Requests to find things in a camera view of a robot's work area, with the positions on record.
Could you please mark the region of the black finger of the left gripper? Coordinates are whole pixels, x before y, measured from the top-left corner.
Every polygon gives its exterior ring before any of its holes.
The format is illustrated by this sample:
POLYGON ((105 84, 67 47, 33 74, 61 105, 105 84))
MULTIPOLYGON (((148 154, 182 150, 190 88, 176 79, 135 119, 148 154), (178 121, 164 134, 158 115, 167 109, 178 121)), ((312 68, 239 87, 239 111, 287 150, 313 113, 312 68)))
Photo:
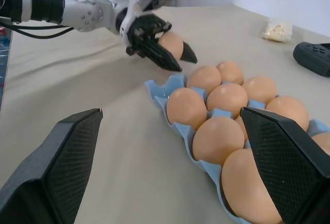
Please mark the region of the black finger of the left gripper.
POLYGON ((174 56, 164 47, 155 41, 147 41, 143 44, 143 52, 146 57, 162 69, 181 72, 182 67, 178 64, 174 56))
POLYGON ((198 59, 197 59, 194 51, 192 50, 190 45, 186 42, 183 42, 183 53, 182 53, 180 60, 189 62, 189 63, 193 63, 193 64, 198 63, 198 59))

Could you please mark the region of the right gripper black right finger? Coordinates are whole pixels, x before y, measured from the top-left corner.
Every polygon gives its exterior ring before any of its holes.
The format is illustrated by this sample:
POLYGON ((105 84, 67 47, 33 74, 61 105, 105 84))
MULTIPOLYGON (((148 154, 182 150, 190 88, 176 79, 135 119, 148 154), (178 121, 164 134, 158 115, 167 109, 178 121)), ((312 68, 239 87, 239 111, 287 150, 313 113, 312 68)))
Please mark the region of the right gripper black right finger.
POLYGON ((284 223, 329 223, 329 155, 292 119, 244 107, 259 175, 284 223))

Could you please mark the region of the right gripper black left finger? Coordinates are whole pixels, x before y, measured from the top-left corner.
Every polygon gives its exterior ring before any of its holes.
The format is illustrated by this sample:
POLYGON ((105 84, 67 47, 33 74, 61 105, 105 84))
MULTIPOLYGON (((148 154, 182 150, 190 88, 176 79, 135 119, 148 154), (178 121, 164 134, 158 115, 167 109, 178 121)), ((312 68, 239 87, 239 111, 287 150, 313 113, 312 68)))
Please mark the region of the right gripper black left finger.
POLYGON ((74 223, 102 118, 94 108, 56 123, 1 188, 1 223, 74 223))

